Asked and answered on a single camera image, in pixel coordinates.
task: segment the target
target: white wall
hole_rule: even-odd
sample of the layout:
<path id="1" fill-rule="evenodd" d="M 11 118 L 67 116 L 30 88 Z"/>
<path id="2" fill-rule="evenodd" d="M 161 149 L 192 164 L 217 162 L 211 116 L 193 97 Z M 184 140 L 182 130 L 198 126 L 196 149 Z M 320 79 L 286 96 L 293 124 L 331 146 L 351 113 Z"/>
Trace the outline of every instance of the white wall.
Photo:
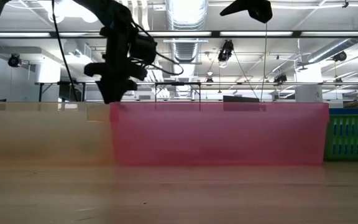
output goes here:
<path id="1" fill-rule="evenodd" d="M 12 68 L 6 60 L 0 58 L 0 100 L 38 101 L 39 86 L 34 85 L 35 81 L 34 72 L 29 73 L 26 68 Z M 57 102 L 58 87 L 52 86 L 44 93 L 42 99 Z"/>

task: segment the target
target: wooden tabletop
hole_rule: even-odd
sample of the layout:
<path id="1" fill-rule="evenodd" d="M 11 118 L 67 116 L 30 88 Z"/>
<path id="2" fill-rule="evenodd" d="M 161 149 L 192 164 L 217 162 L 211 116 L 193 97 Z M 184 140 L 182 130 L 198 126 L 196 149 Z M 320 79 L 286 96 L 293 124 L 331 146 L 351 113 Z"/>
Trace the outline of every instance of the wooden tabletop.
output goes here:
<path id="1" fill-rule="evenodd" d="M 358 162 L 0 166 L 0 223 L 358 223 Z"/>

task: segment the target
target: ductwork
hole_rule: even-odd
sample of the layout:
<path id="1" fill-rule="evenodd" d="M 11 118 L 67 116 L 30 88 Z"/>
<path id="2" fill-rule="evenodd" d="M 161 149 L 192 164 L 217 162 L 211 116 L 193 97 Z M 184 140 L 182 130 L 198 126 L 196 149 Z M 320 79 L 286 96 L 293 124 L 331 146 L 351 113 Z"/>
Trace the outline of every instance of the ductwork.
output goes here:
<path id="1" fill-rule="evenodd" d="M 206 22 L 208 0 L 165 0 L 167 19 L 170 30 L 203 30 Z M 199 49 L 199 43 L 173 43 L 173 59 L 179 63 L 195 62 Z M 181 68 L 174 66 L 175 73 L 181 72 Z M 179 78 L 192 80 L 195 65 L 187 64 Z M 177 90 L 187 91 L 190 87 L 178 86 Z"/>
<path id="2" fill-rule="evenodd" d="M 324 59 L 332 57 L 353 45 L 358 44 L 358 38 L 356 39 L 346 39 L 346 40 L 336 40 L 322 49 L 316 51 L 315 53 L 309 55 L 308 62 L 309 63 L 318 63 Z"/>

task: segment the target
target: translucent pink container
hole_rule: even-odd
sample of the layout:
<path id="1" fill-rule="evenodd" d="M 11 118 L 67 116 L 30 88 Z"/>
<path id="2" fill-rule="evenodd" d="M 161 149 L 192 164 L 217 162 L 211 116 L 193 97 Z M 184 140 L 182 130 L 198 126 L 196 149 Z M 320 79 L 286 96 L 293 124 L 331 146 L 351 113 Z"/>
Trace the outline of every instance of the translucent pink container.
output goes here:
<path id="1" fill-rule="evenodd" d="M 115 103 L 115 160 L 127 166 L 320 165 L 325 103 Z"/>

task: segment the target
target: green plastic basket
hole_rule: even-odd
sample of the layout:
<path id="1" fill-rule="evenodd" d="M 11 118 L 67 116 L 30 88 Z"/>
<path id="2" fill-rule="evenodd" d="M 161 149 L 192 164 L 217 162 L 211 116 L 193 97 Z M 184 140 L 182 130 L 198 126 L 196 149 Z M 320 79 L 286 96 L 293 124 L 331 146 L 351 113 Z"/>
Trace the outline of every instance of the green plastic basket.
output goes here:
<path id="1" fill-rule="evenodd" d="M 358 114 L 355 114 L 358 110 L 350 111 L 351 113 L 338 114 L 330 110 L 324 159 L 329 161 L 358 160 Z"/>

